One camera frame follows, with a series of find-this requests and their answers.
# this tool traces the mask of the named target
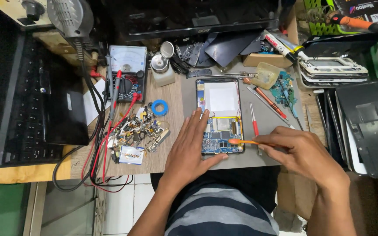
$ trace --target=wooden desk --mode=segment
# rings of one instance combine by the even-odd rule
[[[105,69],[99,69],[99,72],[105,74]],[[182,97],[181,97],[181,82],[180,78],[176,78],[176,82],[167,86],[157,88],[151,79],[151,74],[147,80],[147,96],[146,103],[155,101],[157,99],[163,99],[169,106],[169,112],[164,117],[165,121],[170,123],[171,134],[160,145],[157,152],[149,153],[143,160],[141,166],[129,165],[129,164],[114,164],[111,158],[107,158],[107,171],[106,176],[118,176],[127,174],[144,174],[144,173],[157,173],[163,172],[167,155],[173,145],[174,140],[178,135],[178,131],[183,123],[183,109],[182,109]],[[316,134],[325,143],[325,133],[323,130],[322,122],[320,119],[319,110],[316,104],[316,99],[311,90],[300,91],[300,99],[303,105],[303,113],[305,115],[306,127],[308,129],[307,116],[305,111],[305,104],[308,105],[310,114],[313,121],[313,127]],[[125,113],[128,104],[121,104],[118,106],[118,110],[115,114],[115,120],[118,121],[120,113]],[[134,110],[137,110],[141,105],[134,105]],[[96,120],[94,120],[89,126],[89,132],[92,132],[95,126]],[[65,148],[64,153],[71,150],[72,147]],[[83,147],[76,153],[71,155],[71,158],[67,158],[60,166],[57,179],[78,179],[81,175],[81,169],[87,158],[90,146]],[[24,183],[24,182],[37,182],[37,181],[51,181],[52,172],[55,164],[47,165],[33,165],[11,168],[0,168],[0,184],[11,183]]]

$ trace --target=gray work mat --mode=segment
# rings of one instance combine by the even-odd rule
[[[212,74],[220,74],[217,67],[211,67]],[[245,71],[248,73],[254,73],[256,67],[243,66],[241,62],[237,63],[228,73],[239,73],[240,71]],[[293,78],[294,94],[297,98],[297,103],[294,105],[300,122],[305,127],[305,119],[303,114],[303,109],[300,101],[300,94],[297,87],[297,82],[295,79],[295,74],[290,67],[287,71],[291,74]],[[188,117],[192,114],[192,110],[197,108],[197,98],[196,98],[196,88],[195,81],[200,78],[206,77],[192,77],[186,79],[186,77],[180,76],[181,78],[181,89],[182,89],[182,100],[183,100],[183,115]],[[252,102],[253,110],[255,112],[255,117],[257,121],[257,128],[259,134],[269,134],[275,129],[276,126],[286,126],[280,118],[278,118],[265,104],[263,104],[254,94],[252,94],[247,87],[253,87],[253,85],[248,85],[239,80],[239,90],[240,90],[240,106],[241,106],[241,120],[243,122],[243,133],[245,140],[251,140],[255,136],[252,126],[252,116],[250,114],[249,102]],[[274,96],[272,96],[269,90],[262,89],[262,91],[274,101]],[[279,108],[287,115],[287,118],[292,126],[300,130],[297,120],[291,113],[289,108],[284,108],[283,105],[279,105]],[[278,162],[274,161],[268,157],[265,153],[262,156],[259,155],[257,146],[253,144],[247,144],[244,153],[240,154],[229,154],[227,160],[222,161],[218,165],[214,166],[212,169],[231,169],[231,168],[244,168],[244,167],[255,167],[255,166],[267,166],[267,165],[279,165]]]

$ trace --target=hand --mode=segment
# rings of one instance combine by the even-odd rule
[[[185,119],[168,154],[164,174],[160,179],[159,184],[171,187],[177,193],[208,169],[228,158],[227,154],[219,153],[202,160],[202,140],[210,112],[205,110],[200,120],[201,113],[202,110],[198,108],[192,112],[191,117]]]
[[[262,143],[259,148],[288,170],[314,180],[323,189],[349,187],[348,175],[329,155],[316,134],[278,126],[269,135],[259,135],[253,140]],[[288,154],[266,143],[286,147]]]

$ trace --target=blue tape roll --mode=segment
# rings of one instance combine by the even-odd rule
[[[157,111],[156,108],[159,106],[159,105],[163,105],[164,109],[162,111]],[[168,105],[167,103],[164,101],[164,100],[155,100],[152,105],[151,105],[151,110],[152,110],[152,113],[154,113],[154,115],[157,115],[157,116],[165,116],[165,114],[167,114],[168,112]]]

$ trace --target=laptop keyboard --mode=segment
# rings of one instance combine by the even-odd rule
[[[62,157],[63,145],[48,144],[44,141],[42,94],[37,58],[36,43],[26,42],[6,142],[7,165],[56,163]]]

